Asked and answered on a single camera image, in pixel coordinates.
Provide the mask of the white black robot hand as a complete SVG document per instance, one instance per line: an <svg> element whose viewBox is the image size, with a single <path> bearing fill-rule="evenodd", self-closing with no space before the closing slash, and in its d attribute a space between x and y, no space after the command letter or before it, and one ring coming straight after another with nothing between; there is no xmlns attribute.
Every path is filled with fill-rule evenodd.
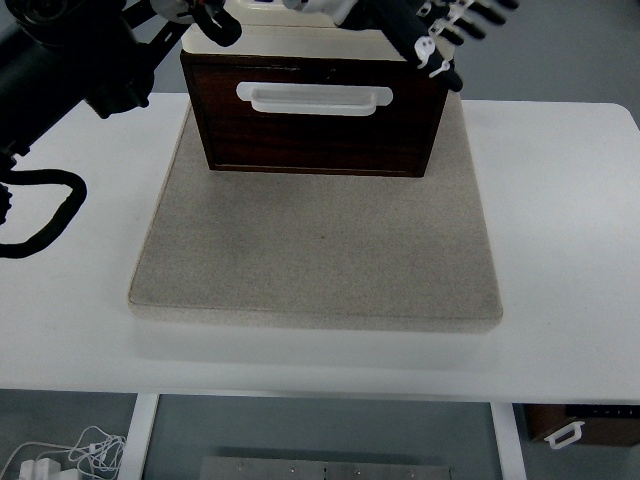
<svg viewBox="0 0 640 480"><path fill-rule="evenodd" d="M437 42L460 46L465 36L482 40L486 33L473 21L474 16L503 25L506 19L502 12L519 7L511 0L285 1L283 5L299 13L325 14L342 29L381 31L407 62L453 92L462 90L463 81Z"/></svg>

